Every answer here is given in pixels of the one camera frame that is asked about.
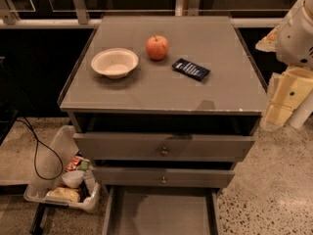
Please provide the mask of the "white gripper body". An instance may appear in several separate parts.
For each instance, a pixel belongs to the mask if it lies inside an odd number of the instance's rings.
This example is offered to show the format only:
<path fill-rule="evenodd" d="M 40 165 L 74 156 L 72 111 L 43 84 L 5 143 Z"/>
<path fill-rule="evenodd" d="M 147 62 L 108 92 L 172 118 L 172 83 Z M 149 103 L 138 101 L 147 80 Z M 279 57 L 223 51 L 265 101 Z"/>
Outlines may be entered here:
<path fill-rule="evenodd" d="M 289 12 L 280 23 L 276 56 L 288 66 L 313 69 L 313 20 L 304 8 Z"/>

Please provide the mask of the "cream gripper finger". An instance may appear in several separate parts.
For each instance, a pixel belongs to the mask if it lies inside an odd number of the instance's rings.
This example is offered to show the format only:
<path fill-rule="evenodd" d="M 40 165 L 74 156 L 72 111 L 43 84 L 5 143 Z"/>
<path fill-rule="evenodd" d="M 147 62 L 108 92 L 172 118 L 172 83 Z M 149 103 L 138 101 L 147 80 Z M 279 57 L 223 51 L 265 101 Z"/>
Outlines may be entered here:
<path fill-rule="evenodd" d="M 283 127 L 313 90 L 313 70 L 288 66 L 273 74 L 268 89 L 268 104 L 263 113 L 264 127 Z"/>
<path fill-rule="evenodd" d="M 266 36 L 264 36 L 256 43 L 255 48 L 262 52 L 275 52 L 278 30 L 279 26 L 277 25 Z"/>

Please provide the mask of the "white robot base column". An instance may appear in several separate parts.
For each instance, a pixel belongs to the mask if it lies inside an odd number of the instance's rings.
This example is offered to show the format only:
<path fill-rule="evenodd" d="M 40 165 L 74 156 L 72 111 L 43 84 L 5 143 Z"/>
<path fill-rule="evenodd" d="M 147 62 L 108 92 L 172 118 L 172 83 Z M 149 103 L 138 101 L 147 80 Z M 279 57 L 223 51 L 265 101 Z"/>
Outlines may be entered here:
<path fill-rule="evenodd" d="M 313 113 L 313 90 L 291 115 L 288 124 L 299 129 Z"/>

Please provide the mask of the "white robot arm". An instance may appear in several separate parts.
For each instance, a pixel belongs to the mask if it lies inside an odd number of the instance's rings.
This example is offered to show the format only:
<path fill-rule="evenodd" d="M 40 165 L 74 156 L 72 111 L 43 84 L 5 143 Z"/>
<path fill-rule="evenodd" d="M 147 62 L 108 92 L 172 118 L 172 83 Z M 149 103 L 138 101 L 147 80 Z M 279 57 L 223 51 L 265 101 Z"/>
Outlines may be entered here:
<path fill-rule="evenodd" d="M 267 131 L 286 123 L 300 128 L 313 113 L 313 0 L 297 0 L 255 48 L 275 52 L 288 66 L 270 79 L 260 126 Z"/>

